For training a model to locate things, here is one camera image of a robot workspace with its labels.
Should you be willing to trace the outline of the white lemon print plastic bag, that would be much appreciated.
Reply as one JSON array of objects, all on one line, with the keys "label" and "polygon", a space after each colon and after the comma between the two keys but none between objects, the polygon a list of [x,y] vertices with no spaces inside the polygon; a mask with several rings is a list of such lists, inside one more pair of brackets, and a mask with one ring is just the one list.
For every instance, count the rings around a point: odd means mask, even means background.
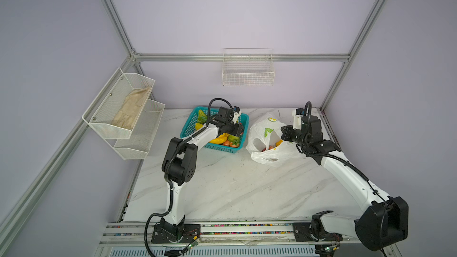
[{"label": "white lemon print plastic bag", "polygon": [[271,112],[257,118],[249,127],[246,150],[256,163],[280,167],[293,159],[305,156],[298,152],[293,142],[285,142],[281,127],[286,126]]}]

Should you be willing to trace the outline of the yellow fake banana bunch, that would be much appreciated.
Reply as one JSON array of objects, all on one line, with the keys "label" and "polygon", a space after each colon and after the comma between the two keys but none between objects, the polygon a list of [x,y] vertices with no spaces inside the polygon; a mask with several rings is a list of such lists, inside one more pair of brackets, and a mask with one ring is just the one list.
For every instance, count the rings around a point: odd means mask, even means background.
[{"label": "yellow fake banana bunch", "polygon": [[209,143],[221,145],[227,141],[228,137],[229,137],[228,133],[223,133],[223,134],[219,135],[219,137],[209,141]]}]

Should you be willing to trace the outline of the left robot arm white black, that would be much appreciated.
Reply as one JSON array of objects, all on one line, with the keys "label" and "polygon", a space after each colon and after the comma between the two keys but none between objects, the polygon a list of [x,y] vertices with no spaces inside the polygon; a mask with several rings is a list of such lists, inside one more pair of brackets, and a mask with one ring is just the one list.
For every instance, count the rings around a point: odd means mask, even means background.
[{"label": "left robot arm white black", "polygon": [[180,240],[184,234],[185,213],[181,200],[185,184],[196,171],[198,151],[223,134],[241,136],[244,132],[244,126],[238,122],[241,114],[239,107],[220,107],[214,115],[208,108],[207,120],[202,127],[189,136],[170,140],[162,165],[169,190],[168,207],[161,215],[159,225],[171,241]]}]

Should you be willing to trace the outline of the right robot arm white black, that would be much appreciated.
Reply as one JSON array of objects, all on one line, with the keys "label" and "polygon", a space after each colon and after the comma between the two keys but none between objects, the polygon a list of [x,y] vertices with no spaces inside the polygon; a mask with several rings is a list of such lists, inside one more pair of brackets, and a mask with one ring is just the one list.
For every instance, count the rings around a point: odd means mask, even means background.
[{"label": "right robot arm white black", "polygon": [[376,186],[349,162],[340,148],[323,137],[320,119],[303,108],[296,110],[293,125],[283,126],[282,140],[330,172],[351,194],[362,214],[338,215],[332,210],[312,216],[311,237],[320,241],[331,234],[357,238],[367,249],[380,251],[408,237],[409,206]]}]

